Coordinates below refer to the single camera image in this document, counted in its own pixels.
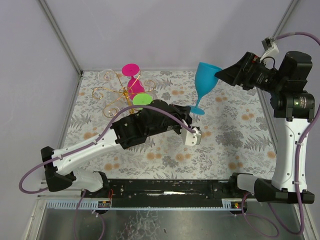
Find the blue wine glass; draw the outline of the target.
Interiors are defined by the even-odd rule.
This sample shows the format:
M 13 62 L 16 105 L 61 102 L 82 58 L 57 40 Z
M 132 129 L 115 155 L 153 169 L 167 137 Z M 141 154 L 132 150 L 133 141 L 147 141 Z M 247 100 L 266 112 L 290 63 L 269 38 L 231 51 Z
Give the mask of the blue wine glass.
M 190 112 L 196 115 L 204 115 L 205 111 L 199 107 L 201 99 L 207 95 L 218 83 L 215 74 L 222 69 L 218 66 L 199 62 L 194 79 L 197 101 L 195 106 L 191 106 Z

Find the clear wine glass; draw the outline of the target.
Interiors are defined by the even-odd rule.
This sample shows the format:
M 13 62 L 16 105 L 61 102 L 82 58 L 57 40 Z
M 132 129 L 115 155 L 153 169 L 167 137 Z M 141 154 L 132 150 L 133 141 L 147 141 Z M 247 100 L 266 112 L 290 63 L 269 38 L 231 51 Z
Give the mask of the clear wine glass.
M 147 80 L 144 80 L 142 83 L 143 83 L 145 92 L 149 94 L 153 100 L 156 100 L 158 98 L 157 96 L 158 92 L 156 90 L 156 87 L 157 87 L 156 82 L 154 80 L 147 79 Z
M 112 69 L 104 69 L 98 74 L 98 80 L 101 82 L 110 82 L 116 77 Z

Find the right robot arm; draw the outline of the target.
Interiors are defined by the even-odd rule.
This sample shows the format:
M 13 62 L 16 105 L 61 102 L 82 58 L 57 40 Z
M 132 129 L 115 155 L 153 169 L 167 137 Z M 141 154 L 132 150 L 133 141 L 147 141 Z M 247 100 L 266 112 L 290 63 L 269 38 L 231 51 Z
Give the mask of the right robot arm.
M 304 90 L 313 63 L 300 51 L 285 54 L 279 69 L 267 68 L 264 59 L 247 52 L 237 63 L 215 77 L 243 90 L 256 87 L 271 95 L 277 147 L 272 179 L 237 175 L 237 187 L 254 194 L 259 202 L 313 204 L 305 177 L 307 128 L 315 119 L 315 98 Z

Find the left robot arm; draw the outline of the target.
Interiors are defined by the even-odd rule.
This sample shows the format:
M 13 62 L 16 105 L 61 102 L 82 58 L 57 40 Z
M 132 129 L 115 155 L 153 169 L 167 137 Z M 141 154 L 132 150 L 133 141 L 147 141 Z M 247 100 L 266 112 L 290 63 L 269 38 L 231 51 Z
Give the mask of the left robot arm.
M 154 100 L 139 107 L 138 112 L 119 120 L 112 118 L 105 130 L 73 146 L 53 149 L 49 146 L 41 150 L 45 163 L 45 180 L 50 192 L 59 192 L 69 187 L 97 192 L 107 188 L 104 173 L 86 171 L 80 166 L 107 152 L 125 150 L 143 144 L 150 136 L 181 130 L 192 132 L 191 107 L 168 104 Z

